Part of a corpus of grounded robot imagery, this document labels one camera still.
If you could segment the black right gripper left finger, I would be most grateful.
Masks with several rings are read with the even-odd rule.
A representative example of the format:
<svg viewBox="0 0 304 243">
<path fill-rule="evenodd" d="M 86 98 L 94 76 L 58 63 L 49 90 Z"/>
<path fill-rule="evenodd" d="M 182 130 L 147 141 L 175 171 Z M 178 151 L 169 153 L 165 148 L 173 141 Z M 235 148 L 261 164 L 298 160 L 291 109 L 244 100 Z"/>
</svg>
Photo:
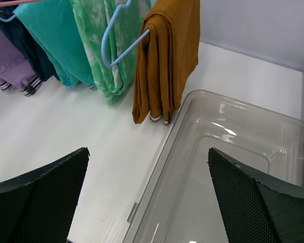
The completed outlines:
<svg viewBox="0 0 304 243">
<path fill-rule="evenodd" d="M 89 150 L 0 183 L 0 242 L 68 242 Z"/>
</svg>

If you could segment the mustard brown trousers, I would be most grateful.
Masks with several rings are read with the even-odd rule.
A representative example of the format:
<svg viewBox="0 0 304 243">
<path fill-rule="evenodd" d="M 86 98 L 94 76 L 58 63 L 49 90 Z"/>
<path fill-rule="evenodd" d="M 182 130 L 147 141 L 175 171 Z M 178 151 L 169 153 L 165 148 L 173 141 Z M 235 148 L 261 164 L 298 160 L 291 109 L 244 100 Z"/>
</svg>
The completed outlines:
<svg viewBox="0 0 304 243">
<path fill-rule="evenodd" d="M 137 48 L 132 117 L 169 124 L 198 64 L 200 1 L 156 1 L 144 19 Z"/>
</svg>

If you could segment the light blue wire hanger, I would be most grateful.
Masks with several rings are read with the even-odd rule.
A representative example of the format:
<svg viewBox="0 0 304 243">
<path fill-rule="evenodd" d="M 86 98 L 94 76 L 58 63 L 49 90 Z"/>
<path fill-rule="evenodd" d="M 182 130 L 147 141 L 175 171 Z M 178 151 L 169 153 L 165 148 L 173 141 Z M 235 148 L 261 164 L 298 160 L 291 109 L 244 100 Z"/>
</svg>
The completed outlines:
<svg viewBox="0 0 304 243">
<path fill-rule="evenodd" d="M 150 1 L 108 1 L 107 27 L 101 41 L 101 56 L 108 68 L 124 59 L 148 34 L 141 33 L 144 18 L 151 9 Z"/>
</svg>

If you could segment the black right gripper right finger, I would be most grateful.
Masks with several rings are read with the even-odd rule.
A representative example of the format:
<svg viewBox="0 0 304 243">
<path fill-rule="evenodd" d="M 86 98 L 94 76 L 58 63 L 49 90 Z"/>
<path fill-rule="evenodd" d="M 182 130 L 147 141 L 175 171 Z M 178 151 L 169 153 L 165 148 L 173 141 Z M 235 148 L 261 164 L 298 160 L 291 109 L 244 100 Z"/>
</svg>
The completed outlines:
<svg viewBox="0 0 304 243">
<path fill-rule="evenodd" d="M 229 242 L 304 242 L 304 188 L 212 147 L 208 165 Z"/>
</svg>

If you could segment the pink wire hanger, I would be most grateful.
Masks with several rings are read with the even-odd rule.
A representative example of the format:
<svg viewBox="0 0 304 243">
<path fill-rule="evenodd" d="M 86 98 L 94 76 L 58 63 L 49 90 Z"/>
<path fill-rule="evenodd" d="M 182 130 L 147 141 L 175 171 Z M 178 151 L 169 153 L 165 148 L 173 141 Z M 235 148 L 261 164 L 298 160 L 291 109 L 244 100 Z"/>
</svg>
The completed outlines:
<svg viewBox="0 0 304 243">
<path fill-rule="evenodd" d="M 17 0 L 17 1 L 7 1 L 7 2 L 0 2 L 0 8 L 1 7 L 7 7 L 7 6 L 16 6 L 21 4 L 27 4 L 27 3 L 36 3 L 36 2 L 42 2 L 43 0 Z"/>
</svg>

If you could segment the green tie-dye trousers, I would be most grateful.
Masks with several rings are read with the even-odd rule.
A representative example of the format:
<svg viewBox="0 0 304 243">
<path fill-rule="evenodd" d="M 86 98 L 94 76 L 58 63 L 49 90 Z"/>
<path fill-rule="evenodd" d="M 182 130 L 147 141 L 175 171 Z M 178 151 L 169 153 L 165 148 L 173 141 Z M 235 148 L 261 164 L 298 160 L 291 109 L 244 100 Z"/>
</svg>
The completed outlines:
<svg viewBox="0 0 304 243">
<path fill-rule="evenodd" d="M 91 67 L 94 83 L 108 105 L 115 105 L 134 81 L 136 49 L 133 48 L 114 67 L 114 62 L 141 35 L 142 23 L 151 9 L 150 1 L 131 1 L 120 10 L 107 35 L 105 48 L 102 40 L 118 5 L 126 1 L 71 1 L 75 22 Z"/>
</svg>

